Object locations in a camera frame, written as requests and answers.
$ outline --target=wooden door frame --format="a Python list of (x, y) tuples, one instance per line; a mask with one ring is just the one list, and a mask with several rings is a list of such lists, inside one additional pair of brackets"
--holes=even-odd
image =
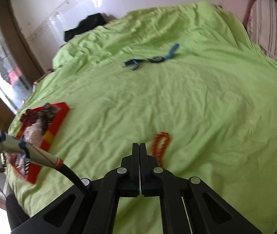
[(0, 28), (17, 66), (28, 82), (33, 84), (44, 74), (44, 71), (19, 29), (11, 0), (0, 0)]

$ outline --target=red tray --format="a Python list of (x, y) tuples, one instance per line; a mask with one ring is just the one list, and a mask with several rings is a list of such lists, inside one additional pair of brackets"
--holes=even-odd
[[(43, 140), (42, 143), (40, 145), (40, 148), (45, 150), (45, 151), (49, 151), (49, 148), (54, 140), (54, 137), (60, 127), (60, 125), (62, 124), (64, 118), (66, 117), (68, 111), (69, 111), (69, 107), (66, 105), (65, 102), (61, 102), (61, 103), (56, 103), (56, 104), (51, 104), (52, 106), (55, 106), (58, 108), (58, 111), (52, 121), (52, 123), (49, 126), (49, 129), (45, 132), (45, 134), (43, 135)], [(43, 107), (37, 107), (34, 108), (33, 110), (35, 111), (40, 111)], [(26, 124), (23, 124), (22, 127), (20, 128), (20, 130), (18, 131), (17, 134), (17, 138), (20, 138), (25, 129), (26, 129)], [(24, 178), (25, 180), (29, 181), (32, 184), (36, 183), (38, 174), (42, 168), (42, 166), (40, 165), (36, 165), (34, 163), (30, 163), (29, 164), (29, 169), (28, 169), (28, 175), (26, 177), (24, 177), (16, 168), (15, 166), (13, 166), (13, 168), (17, 171), (17, 173)]]

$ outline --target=pillow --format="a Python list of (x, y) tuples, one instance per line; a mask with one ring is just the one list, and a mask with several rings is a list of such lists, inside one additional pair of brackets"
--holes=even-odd
[(277, 61), (277, 3), (274, 0), (256, 0), (247, 24), (250, 39), (262, 51)]
[(251, 7), (255, 0), (223, 0), (221, 6), (223, 9), (230, 11), (242, 22), (245, 28), (249, 19)]

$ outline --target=metal screw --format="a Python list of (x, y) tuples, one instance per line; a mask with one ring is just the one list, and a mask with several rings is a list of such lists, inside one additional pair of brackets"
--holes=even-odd
[(90, 181), (87, 179), (87, 178), (83, 178), (82, 180), (82, 183), (87, 186), (88, 184), (90, 184)]
[(198, 177), (192, 177), (191, 178), (191, 182), (195, 185), (199, 184), (200, 183), (200, 178)]
[(154, 168), (154, 173), (162, 173), (163, 169), (161, 167), (155, 167)]
[(124, 174), (126, 172), (127, 172), (127, 169), (124, 168), (124, 167), (120, 167), (120, 168), (117, 169), (117, 173), (119, 173), (119, 174)]

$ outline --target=green bedsheet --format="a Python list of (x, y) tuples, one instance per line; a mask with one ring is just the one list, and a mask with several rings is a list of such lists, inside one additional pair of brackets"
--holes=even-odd
[[(123, 68), (131, 58), (166, 55), (160, 64)], [(66, 102), (71, 108), (50, 153), (79, 177), (98, 179), (131, 154), (170, 133), (164, 168), (199, 176), (263, 233), (277, 229), (277, 63), (250, 42), (241, 22), (207, 1), (150, 8), (72, 39), (53, 60), (28, 108)], [(72, 184), (43, 168), (31, 185), (7, 170), (33, 216)], [(120, 200), (114, 233), (162, 233), (158, 198)]]

